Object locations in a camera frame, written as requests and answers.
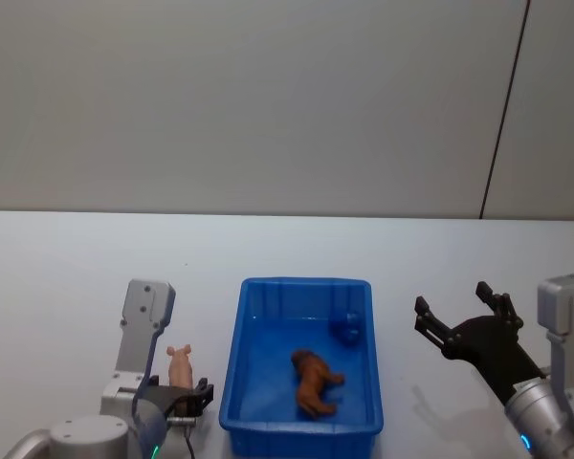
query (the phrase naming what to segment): pink toy pig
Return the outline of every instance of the pink toy pig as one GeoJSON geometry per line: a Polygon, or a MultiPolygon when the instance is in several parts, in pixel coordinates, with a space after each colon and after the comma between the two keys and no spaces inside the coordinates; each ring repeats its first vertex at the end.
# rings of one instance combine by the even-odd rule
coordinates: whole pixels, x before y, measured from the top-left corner
{"type": "Polygon", "coordinates": [[[182,349],[174,349],[172,346],[168,346],[166,349],[166,353],[172,357],[168,367],[170,385],[184,389],[193,388],[193,369],[189,363],[190,352],[191,346],[189,344],[182,349]]]}

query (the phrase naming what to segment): white table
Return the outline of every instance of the white table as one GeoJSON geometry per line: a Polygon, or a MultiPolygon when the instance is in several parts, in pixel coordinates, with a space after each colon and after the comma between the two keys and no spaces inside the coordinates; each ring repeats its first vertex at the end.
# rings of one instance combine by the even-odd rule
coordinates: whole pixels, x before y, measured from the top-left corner
{"type": "MultiPolygon", "coordinates": [[[[175,287],[154,371],[165,381],[166,345],[191,343],[195,377],[215,384],[197,457],[231,457],[217,414],[240,282],[299,275],[372,284],[385,409],[376,458],[524,458],[473,368],[414,332],[414,299],[455,325],[488,314],[474,295],[487,280],[512,295],[521,345],[545,365],[536,287],[572,272],[574,222],[0,212],[0,457],[29,430],[97,412],[133,277],[175,287]]],[[[187,457],[180,438],[162,455],[187,457]]]]}

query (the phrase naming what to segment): blue tray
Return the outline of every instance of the blue tray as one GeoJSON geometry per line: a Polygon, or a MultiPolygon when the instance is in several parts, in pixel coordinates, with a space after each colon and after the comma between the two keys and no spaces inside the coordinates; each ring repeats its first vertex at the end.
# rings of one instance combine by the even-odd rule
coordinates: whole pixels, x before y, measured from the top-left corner
{"type": "Polygon", "coordinates": [[[362,280],[253,278],[242,283],[219,423],[235,454],[365,459],[383,428],[372,292],[362,280]],[[343,386],[338,412],[312,421],[296,405],[296,349],[310,349],[343,386]]]}

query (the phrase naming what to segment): white wall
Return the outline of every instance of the white wall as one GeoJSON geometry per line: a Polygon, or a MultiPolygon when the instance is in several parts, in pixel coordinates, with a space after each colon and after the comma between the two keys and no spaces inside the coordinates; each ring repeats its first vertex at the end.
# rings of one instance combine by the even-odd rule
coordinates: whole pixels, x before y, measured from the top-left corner
{"type": "Polygon", "coordinates": [[[523,7],[0,0],[0,208],[476,217],[523,7]]]}
{"type": "Polygon", "coordinates": [[[532,2],[485,217],[574,219],[574,0],[532,2]]]}

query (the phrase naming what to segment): brown toy dog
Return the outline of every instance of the brown toy dog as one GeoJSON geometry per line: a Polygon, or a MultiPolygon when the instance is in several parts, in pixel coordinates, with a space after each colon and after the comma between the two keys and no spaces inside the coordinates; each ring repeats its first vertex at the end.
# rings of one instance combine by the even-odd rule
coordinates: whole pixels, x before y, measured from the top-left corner
{"type": "Polygon", "coordinates": [[[328,384],[343,384],[344,375],[333,374],[321,357],[307,350],[294,352],[291,356],[291,362],[300,377],[296,392],[298,406],[310,414],[313,419],[319,415],[336,413],[336,404],[322,402],[320,393],[328,384]]]}

